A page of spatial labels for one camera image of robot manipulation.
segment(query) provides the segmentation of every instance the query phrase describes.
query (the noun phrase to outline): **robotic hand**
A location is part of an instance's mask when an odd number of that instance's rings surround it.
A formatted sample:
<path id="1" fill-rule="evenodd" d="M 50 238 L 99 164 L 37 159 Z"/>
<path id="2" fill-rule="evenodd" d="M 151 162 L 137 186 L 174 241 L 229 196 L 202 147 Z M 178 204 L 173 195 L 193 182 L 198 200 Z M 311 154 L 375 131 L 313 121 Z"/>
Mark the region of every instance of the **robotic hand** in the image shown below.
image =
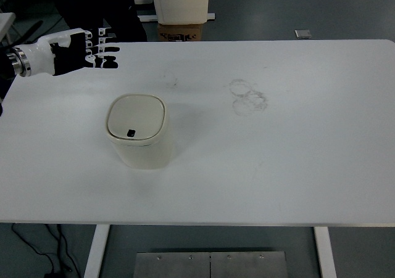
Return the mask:
<path id="1" fill-rule="evenodd" d="M 8 54 L 0 51 L 0 74 L 8 79 L 38 73 L 57 76 L 83 67 L 117 68 L 115 57 L 107 53 L 119 48 L 104 46 L 116 42 L 110 32 L 111 28 L 76 28 L 42 36 L 34 44 L 15 46 Z"/>

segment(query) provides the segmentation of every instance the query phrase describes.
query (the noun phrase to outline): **wire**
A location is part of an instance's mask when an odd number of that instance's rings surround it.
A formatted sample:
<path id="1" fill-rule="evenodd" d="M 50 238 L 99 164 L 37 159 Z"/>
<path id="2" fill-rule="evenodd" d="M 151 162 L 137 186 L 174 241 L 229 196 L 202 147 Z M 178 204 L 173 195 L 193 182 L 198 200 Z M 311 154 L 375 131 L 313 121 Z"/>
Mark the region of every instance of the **wire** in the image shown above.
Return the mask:
<path id="1" fill-rule="evenodd" d="M 58 232 L 59 232 L 59 238 L 60 238 L 60 239 L 61 239 L 61 238 L 64 239 L 66 255 L 67 255 L 68 258 L 70 258 L 70 260 L 72 261 L 72 263 L 73 263 L 73 265 L 74 265 L 74 268 L 75 268 L 75 270 L 76 270 L 76 272 L 77 272 L 78 278 L 81 278 L 81 274 L 80 274 L 80 272 L 79 272 L 79 270 L 78 270 L 78 268 L 77 268 L 77 265 L 75 264 L 73 258 L 70 256 L 69 251 L 67 250 L 67 240 L 66 240 L 66 237 L 64 236 L 64 234 L 62 233 L 62 226 L 61 226 L 60 224 L 58 224 L 56 227 L 57 227 L 57 230 L 58 230 Z"/>
<path id="2" fill-rule="evenodd" d="M 62 16 L 60 16 L 60 18 L 58 19 L 57 22 L 55 22 L 55 24 L 53 24 L 53 26 L 51 26 L 50 28 L 48 28 L 45 32 L 43 32 L 42 34 L 40 34 L 39 36 L 35 37 L 32 41 L 30 41 L 31 43 L 34 43 L 35 41 L 37 41 L 40 37 L 44 36 L 47 34 L 47 32 L 49 32 L 51 29 L 53 29 L 61 20 L 63 19 Z"/>
<path id="3" fill-rule="evenodd" d="M 49 261 L 51 262 L 51 266 L 52 266 L 51 273 L 55 273 L 54 263 L 52 262 L 52 259 L 49 257 L 49 255 L 47 255 L 46 253 L 38 252 L 38 251 L 33 247 L 33 245 L 31 245 L 29 242 L 27 242 L 27 241 L 26 241 L 26 240 L 15 230 L 14 226 L 15 226 L 15 224 L 12 224 L 12 226 L 11 226 L 12 232 L 14 232 L 14 233 L 19 237 L 20 240 L 22 240 L 22 241 L 23 241 L 25 244 L 27 244 L 31 249 L 33 249 L 33 250 L 35 251 L 35 253 L 37 253 L 38 255 L 44 255 L 44 256 L 46 256 L 46 257 L 49 259 Z"/>
<path id="4" fill-rule="evenodd" d="M 60 246 L 61 246 L 62 240 L 52 232 L 52 230 L 51 230 L 51 228 L 49 227 L 48 224 L 45 224 L 45 227 L 47 228 L 48 232 L 49 232 L 49 233 L 56 239 L 56 241 L 57 241 L 57 254 L 56 254 L 56 256 L 57 256 L 57 259 L 59 260 L 59 265 L 60 265 L 61 270 L 63 271 L 63 269 L 66 269 L 68 272 L 72 272 L 72 271 L 73 271 L 72 268 L 70 268 L 70 267 L 62 260 L 62 257 L 61 257 L 61 255 L 60 255 L 60 251 L 61 251 Z"/>

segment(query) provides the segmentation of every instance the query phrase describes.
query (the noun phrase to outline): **white bin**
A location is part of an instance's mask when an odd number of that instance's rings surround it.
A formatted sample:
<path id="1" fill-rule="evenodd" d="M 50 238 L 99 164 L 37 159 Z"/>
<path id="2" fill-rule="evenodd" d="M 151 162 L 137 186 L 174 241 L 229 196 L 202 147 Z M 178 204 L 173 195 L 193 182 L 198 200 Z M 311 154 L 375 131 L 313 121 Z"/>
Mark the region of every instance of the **white bin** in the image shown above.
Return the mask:
<path id="1" fill-rule="evenodd" d="M 117 98 L 108 111 L 106 131 L 129 167 L 157 169 L 170 161 L 173 141 L 168 110 L 157 96 L 127 94 Z"/>
<path id="2" fill-rule="evenodd" d="M 154 0 L 160 24 L 201 24 L 207 21 L 209 0 Z"/>

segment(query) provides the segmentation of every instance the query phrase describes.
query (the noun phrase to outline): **cardboard box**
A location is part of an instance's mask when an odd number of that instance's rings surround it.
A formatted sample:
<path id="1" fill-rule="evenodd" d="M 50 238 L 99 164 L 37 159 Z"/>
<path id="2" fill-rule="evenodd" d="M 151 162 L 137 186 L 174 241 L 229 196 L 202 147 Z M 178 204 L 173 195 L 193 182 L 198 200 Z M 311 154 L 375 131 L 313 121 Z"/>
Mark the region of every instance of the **cardboard box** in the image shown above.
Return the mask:
<path id="1" fill-rule="evenodd" d="M 158 24 L 158 34 L 161 42 L 200 41 L 202 39 L 202 24 Z"/>

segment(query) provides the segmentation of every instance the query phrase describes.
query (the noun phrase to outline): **table leg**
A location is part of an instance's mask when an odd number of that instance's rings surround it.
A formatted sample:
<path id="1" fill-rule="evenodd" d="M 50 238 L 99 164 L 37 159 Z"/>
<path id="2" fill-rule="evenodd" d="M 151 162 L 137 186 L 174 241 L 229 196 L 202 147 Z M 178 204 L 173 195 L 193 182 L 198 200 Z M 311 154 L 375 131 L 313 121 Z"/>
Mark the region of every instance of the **table leg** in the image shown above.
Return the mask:
<path id="1" fill-rule="evenodd" d="M 98 278 L 101 262 L 106 249 L 107 238 L 110 231 L 109 224 L 98 224 L 94 230 L 91 250 L 86 264 L 84 278 Z"/>
<path id="2" fill-rule="evenodd" d="M 322 278 L 337 278 L 328 227 L 314 227 Z"/>

